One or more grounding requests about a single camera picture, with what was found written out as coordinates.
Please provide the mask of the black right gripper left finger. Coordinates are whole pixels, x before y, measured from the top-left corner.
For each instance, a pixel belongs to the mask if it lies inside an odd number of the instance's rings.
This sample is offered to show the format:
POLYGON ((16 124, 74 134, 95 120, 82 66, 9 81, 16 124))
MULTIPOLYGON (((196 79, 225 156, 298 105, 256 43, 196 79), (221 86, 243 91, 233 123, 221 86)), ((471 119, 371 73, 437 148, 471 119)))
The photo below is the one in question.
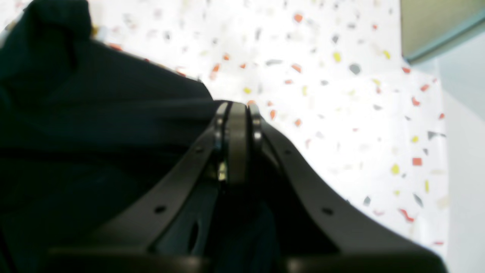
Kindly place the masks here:
POLYGON ((210 273, 204 250, 219 197, 247 178, 247 107, 225 102, 147 194, 79 241, 50 250, 47 273, 210 273))

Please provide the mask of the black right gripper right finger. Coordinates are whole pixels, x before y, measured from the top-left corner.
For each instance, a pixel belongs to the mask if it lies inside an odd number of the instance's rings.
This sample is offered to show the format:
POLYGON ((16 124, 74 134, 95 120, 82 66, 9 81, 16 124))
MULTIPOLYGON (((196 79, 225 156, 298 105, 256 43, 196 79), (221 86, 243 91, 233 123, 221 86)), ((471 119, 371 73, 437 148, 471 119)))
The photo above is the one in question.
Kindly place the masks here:
POLYGON ((248 106, 255 154, 278 176, 265 183, 283 221, 277 273, 445 273, 432 251, 372 220, 336 193, 298 149, 248 106))

